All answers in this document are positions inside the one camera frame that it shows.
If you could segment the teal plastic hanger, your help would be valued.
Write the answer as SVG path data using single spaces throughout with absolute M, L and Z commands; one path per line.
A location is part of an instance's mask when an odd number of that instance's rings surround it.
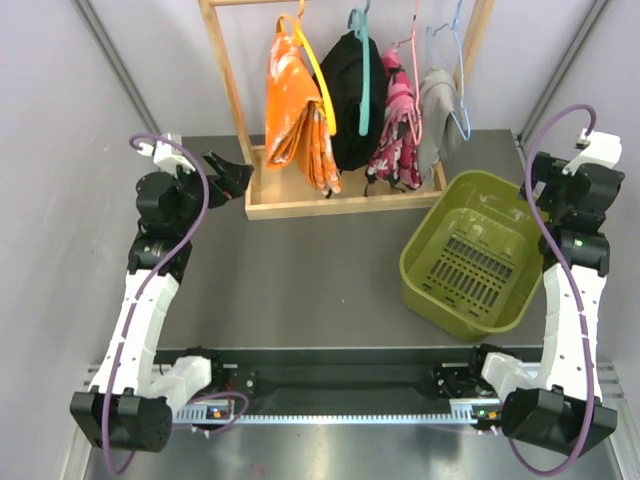
M 362 50 L 362 84 L 358 126 L 358 133 L 361 137 L 365 137 L 368 134 L 370 122 L 371 67 L 368 32 L 368 13 L 370 6 L 371 1 L 367 0 L 363 9 L 353 8 L 347 22 L 347 27 L 353 32 L 354 37 L 360 41 Z

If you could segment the grey trousers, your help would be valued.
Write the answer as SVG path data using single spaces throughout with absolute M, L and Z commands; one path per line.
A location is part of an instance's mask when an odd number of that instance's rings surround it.
M 421 178 L 434 186 L 435 165 L 453 157 L 462 143 L 455 119 L 461 110 L 453 76 L 442 69 L 431 68 L 420 82 L 422 138 L 417 149 Z

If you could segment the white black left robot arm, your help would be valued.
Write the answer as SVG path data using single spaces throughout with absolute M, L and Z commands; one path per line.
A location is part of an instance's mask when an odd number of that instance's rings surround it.
M 216 396 L 227 374 L 207 357 L 183 356 L 160 378 L 153 366 L 168 309 L 189 261 L 195 228 L 209 209 L 244 196 L 253 168 L 209 151 L 202 176 L 180 156 L 136 184 L 137 234 L 128 253 L 125 293 L 114 334 L 90 386 L 70 413 L 97 448 L 159 452 L 172 421 L 199 392 Z

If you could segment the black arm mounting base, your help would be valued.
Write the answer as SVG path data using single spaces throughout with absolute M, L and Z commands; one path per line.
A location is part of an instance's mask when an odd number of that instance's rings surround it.
M 160 349 L 166 373 L 180 357 L 201 356 L 212 368 L 206 392 L 237 391 L 251 401 L 279 388 L 347 391 L 411 387 L 435 398 L 495 395 L 479 378 L 478 346 Z

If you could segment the pink wire hanger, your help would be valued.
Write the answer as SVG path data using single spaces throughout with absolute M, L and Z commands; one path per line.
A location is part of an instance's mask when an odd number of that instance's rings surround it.
M 420 0 L 415 1 L 415 8 L 412 14 L 411 20 L 411 31 L 410 36 L 406 39 L 400 40 L 398 42 L 393 42 L 392 46 L 395 49 L 398 49 L 401 45 L 409 43 L 411 47 L 411 58 L 412 58 L 412 70 L 414 74 L 414 111 L 416 120 L 411 127 L 412 137 L 416 145 L 418 145 L 422 139 L 422 117 L 420 111 L 420 89 L 419 89 L 419 69 L 418 69 L 418 58 L 417 58 L 417 49 L 416 49 L 416 33 L 417 33 L 417 20 L 420 10 Z

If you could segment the orange patterned trousers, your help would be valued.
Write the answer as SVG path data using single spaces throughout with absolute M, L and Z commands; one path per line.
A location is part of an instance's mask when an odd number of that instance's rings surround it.
M 307 183 L 329 197 L 342 191 L 322 97 L 306 52 L 288 22 L 275 33 L 266 72 L 265 161 L 270 170 L 296 163 Z

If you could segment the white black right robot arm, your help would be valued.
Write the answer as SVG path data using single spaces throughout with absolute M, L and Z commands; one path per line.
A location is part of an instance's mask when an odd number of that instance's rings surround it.
M 588 161 L 579 166 L 547 153 L 535 156 L 532 183 L 543 183 L 537 207 L 556 243 L 539 241 L 546 291 L 546 325 L 536 374 L 497 346 L 475 348 L 466 380 L 476 394 L 495 392 L 501 428 L 512 440 L 570 455 L 586 453 L 617 427 L 617 413 L 602 404 L 595 370 L 599 301 L 610 265 L 600 228 L 624 175 Z

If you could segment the yellow plastic hanger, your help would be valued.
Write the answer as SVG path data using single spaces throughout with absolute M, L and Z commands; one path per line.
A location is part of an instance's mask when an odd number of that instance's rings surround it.
M 306 55 L 310 61 L 313 73 L 315 74 L 318 88 L 321 93 L 322 112 L 327 121 L 329 134 L 331 136 L 334 136 L 337 133 L 337 124 L 336 124 L 334 106 L 331 100 L 330 92 L 329 92 L 324 74 L 322 72 L 320 63 L 317 60 L 317 57 L 313 51 L 313 48 L 311 47 L 306 35 L 302 30 L 302 16 L 304 15 L 304 11 L 305 11 L 305 1 L 299 0 L 298 4 L 299 4 L 299 7 L 298 7 L 298 13 L 296 15 L 296 18 L 291 17 L 289 14 L 281 14 L 278 17 L 278 20 L 276 23 L 276 32 L 279 33 L 284 31 L 285 23 L 288 22 L 292 29 L 294 44 L 297 46 L 301 46 L 306 52 Z

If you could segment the pink camouflage trousers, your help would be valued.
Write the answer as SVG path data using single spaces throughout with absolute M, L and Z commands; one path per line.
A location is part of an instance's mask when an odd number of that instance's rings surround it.
M 382 54 L 382 63 L 387 80 L 384 123 L 366 168 L 365 196 L 377 181 L 385 181 L 391 189 L 402 192 L 417 190 L 423 183 L 417 159 L 422 120 L 416 89 L 396 48 Z

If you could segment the blue wire hanger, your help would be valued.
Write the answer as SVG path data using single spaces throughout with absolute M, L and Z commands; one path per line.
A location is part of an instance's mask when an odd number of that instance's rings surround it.
M 461 138 L 463 141 L 467 142 L 471 139 L 472 136 L 472 125 L 470 121 L 470 116 L 468 109 L 465 105 L 465 60 L 464 60 L 464 52 L 463 52 L 463 42 L 460 37 L 460 17 L 461 17 L 461 9 L 463 5 L 463 0 L 458 0 L 456 2 L 456 8 L 454 12 L 453 19 L 448 23 L 443 23 L 437 27 L 428 26 L 425 29 L 426 33 L 426 45 L 427 51 L 429 55 L 429 59 L 431 65 L 435 65 L 435 54 L 433 50 L 433 41 L 442 30 L 449 30 L 453 35 L 453 38 L 456 42 L 457 47 L 457 70 L 454 74 L 454 82 L 457 91 L 458 97 L 458 109 L 459 113 L 453 113 L 452 119 L 454 124 L 459 131 Z

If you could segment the black trousers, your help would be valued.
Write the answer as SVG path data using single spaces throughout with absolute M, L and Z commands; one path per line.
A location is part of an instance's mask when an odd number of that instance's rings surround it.
M 384 126 L 387 79 L 373 40 L 369 41 L 370 97 L 368 132 L 359 134 L 363 82 L 362 42 L 353 32 L 343 35 L 320 63 L 336 119 L 331 137 L 334 159 L 340 170 L 366 166 L 377 149 Z

